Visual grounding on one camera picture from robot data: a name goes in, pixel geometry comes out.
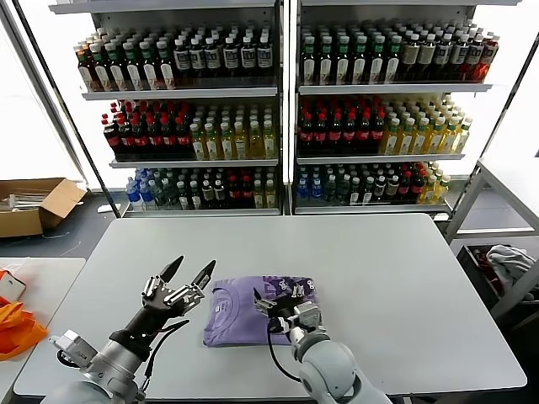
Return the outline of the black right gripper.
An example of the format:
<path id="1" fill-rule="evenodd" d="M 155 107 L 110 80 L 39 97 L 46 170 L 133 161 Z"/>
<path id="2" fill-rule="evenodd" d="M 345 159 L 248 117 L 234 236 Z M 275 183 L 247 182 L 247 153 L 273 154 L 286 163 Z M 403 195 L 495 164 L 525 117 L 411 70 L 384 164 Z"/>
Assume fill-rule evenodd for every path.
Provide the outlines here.
<path id="1" fill-rule="evenodd" d="M 274 301 L 265 299 L 253 289 L 254 307 L 257 311 L 268 314 L 269 329 L 284 329 L 282 322 L 294 315 L 294 307 L 302 303 L 305 298 L 303 284 L 294 284 L 291 296 L 281 296 Z"/>

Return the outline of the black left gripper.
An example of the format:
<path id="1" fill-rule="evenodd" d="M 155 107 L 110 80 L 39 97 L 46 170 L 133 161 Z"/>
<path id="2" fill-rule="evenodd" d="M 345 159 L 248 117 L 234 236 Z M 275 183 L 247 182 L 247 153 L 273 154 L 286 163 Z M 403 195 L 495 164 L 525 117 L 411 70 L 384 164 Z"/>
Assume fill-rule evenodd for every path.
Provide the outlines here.
<path id="1" fill-rule="evenodd" d="M 141 292 L 142 308 L 128 324 L 109 335 L 109 340 L 118 343 L 130 352 L 149 352 L 157 335 L 178 329 L 185 322 L 165 327 L 170 319 L 184 316 L 204 298 L 204 288 L 210 283 L 216 260 L 210 261 L 190 284 L 179 290 L 168 283 L 178 272 L 184 256 L 167 264 L 163 270 L 150 277 Z"/>

